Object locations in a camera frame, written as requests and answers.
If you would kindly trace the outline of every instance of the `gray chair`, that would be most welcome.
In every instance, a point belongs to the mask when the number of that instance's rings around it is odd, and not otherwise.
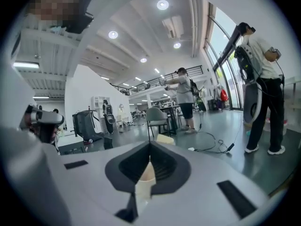
[[[160,134],[161,133],[161,131],[160,131],[161,126],[164,127],[165,125],[167,125],[167,133],[169,135],[168,116],[167,116],[166,113],[160,111],[160,109],[155,108],[155,107],[149,108],[146,111],[146,121],[147,121],[147,131],[149,133],[149,140],[151,140],[149,127],[151,129],[152,136],[154,137],[154,133],[152,131],[152,127],[153,126],[158,126],[158,128],[159,128],[159,134]]]

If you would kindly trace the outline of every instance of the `red object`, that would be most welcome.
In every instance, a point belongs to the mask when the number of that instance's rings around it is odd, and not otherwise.
[[[222,91],[221,91],[221,101],[225,102],[225,101],[227,101],[228,99],[229,99],[229,98],[228,98],[228,96],[227,96],[227,93],[225,92],[224,89],[222,89]]]

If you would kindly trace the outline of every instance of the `white sneaker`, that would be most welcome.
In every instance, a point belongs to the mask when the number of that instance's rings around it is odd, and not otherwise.
[[[249,150],[248,148],[245,149],[246,153],[252,153],[252,152],[256,152],[259,149],[259,146],[257,145],[255,149],[253,150]]]
[[[281,149],[278,152],[271,152],[270,150],[268,150],[268,154],[270,154],[270,155],[280,155],[284,152],[285,152],[285,147],[284,146],[281,146]]]
[[[181,130],[189,130],[189,129],[190,129],[189,126],[182,126],[182,127],[181,127]]]
[[[194,134],[194,133],[197,133],[195,129],[189,129],[185,132],[185,134]]]

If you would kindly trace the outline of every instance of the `fluorescent light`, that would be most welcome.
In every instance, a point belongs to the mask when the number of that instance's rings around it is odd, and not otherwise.
[[[34,96],[34,99],[49,99],[49,96]]]
[[[39,64],[37,63],[23,63],[23,62],[14,62],[14,67],[23,67],[23,68],[32,68],[32,69],[38,69]]]
[[[116,39],[118,37],[118,33],[116,31],[109,32],[109,38],[110,39]]]
[[[174,48],[179,48],[180,46],[181,46],[180,43],[175,43],[175,44],[174,44]]]
[[[166,10],[166,9],[168,9],[168,7],[169,7],[169,3],[168,3],[168,1],[166,1],[166,0],[160,0],[160,1],[157,3],[157,8],[158,8],[159,10]]]

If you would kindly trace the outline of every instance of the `floor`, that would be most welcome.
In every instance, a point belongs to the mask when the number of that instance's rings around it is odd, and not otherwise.
[[[184,132],[179,131],[172,138],[174,138],[177,146],[187,149],[190,147],[206,149],[214,146],[213,137],[205,132],[211,133],[216,138],[216,143],[218,140],[223,140],[223,143],[228,147],[234,143],[235,146],[230,153],[208,154],[226,161],[234,169],[253,180],[267,194],[271,194],[290,177],[297,166],[301,157],[301,150],[298,150],[301,134],[287,130],[282,143],[286,152],[282,155],[270,156],[267,154],[269,133],[264,131],[259,141],[260,149],[253,154],[244,154],[248,142],[246,132],[250,128],[241,123],[242,116],[242,112],[238,111],[206,112],[201,115],[202,129],[198,134],[185,135]],[[194,121],[197,128],[200,121],[198,113],[194,113]],[[113,139],[113,147],[148,140],[147,125],[143,118],[136,120],[134,126],[120,129],[120,131],[123,133],[115,131],[109,135]],[[158,129],[153,128],[153,131],[156,137]],[[87,152],[99,150],[104,150],[103,140],[91,144]],[[218,143],[213,151],[219,151]]]

